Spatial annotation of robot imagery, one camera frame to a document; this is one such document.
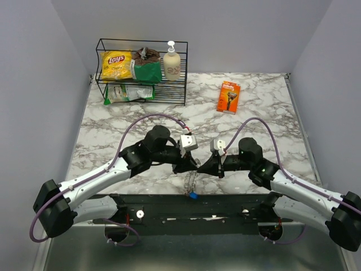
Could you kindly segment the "silver disc keyring holder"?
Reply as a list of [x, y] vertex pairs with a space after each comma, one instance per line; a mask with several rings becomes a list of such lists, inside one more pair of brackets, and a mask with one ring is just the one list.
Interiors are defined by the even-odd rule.
[[193, 171], [189, 171], [186, 174], [186, 179], [184, 182], [184, 193], [186, 195], [190, 195], [191, 193], [195, 192], [197, 177], [198, 177], [198, 172], [196, 169]]

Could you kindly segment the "blue key tag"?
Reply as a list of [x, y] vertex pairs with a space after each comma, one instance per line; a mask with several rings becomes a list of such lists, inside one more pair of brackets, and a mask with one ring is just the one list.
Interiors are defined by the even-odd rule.
[[189, 197], [192, 198], [192, 199], [197, 199], [198, 195], [195, 192], [190, 192]]

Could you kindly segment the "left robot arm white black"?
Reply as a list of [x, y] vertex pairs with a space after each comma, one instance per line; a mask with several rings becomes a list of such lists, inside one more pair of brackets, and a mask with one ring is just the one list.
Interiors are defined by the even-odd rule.
[[118, 152], [115, 159], [76, 179], [42, 184], [33, 210], [47, 237], [55, 238], [72, 225], [86, 220], [106, 218], [121, 222], [125, 209], [109, 196], [94, 199], [105, 188], [128, 180], [148, 169], [153, 163], [170, 164], [174, 173], [195, 171], [197, 164], [191, 152], [198, 148], [194, 135], [185, 132], [178, 141], [168, 128], [154, 126], [145, 138]]

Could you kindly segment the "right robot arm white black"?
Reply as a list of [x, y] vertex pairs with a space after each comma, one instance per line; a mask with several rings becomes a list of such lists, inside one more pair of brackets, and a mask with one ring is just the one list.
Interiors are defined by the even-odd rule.
[[211, 143], [211, 157], [197, 170], [223, 178], [227, 171], [248, 171], [249, 179], [271, 192], [260, 206], [266, 221], [286, 218], [312, 226], [329, 235], [340, 247], [355, 252], [360, 247], [360, 196], [340, 194], [315, 186], [292, 175], [263, 157], [262, 147], [253, 138], [238, 143], [236, 155], [226, 155], [225, 142]]

